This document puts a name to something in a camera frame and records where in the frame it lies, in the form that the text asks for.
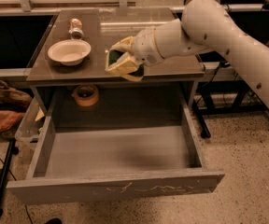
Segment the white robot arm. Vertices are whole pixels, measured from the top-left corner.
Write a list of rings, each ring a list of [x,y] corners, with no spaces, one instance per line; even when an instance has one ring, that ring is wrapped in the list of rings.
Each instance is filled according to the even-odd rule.
[[[120,57],[108,57],[106,71],[130,79],[142,65],[211,50],[230,63],[269,109],[269,48],[242,31],[215,0],[191,0],[180,19],[122,39],[110,48]]]

